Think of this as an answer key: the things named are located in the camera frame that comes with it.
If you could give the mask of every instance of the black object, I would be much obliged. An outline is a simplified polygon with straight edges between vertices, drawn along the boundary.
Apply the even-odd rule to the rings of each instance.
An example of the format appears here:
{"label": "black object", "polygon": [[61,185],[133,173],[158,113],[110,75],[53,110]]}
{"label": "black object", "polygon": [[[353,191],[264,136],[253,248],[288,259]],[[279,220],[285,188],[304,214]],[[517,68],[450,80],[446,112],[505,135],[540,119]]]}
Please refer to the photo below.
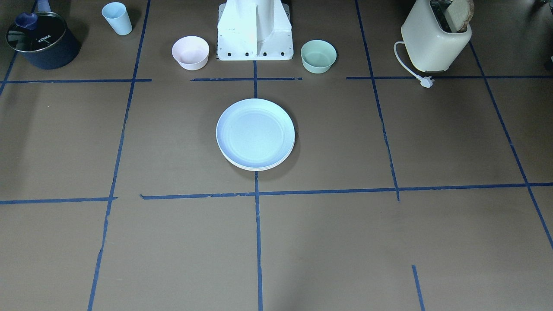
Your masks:
{"label": "black object", "polygon": [[67,28],[65,20],[53,12],[38,12],[35,29],[12,24],[6,41],[31,64],[41,69],[55,69],[70,63],[81,44]]}

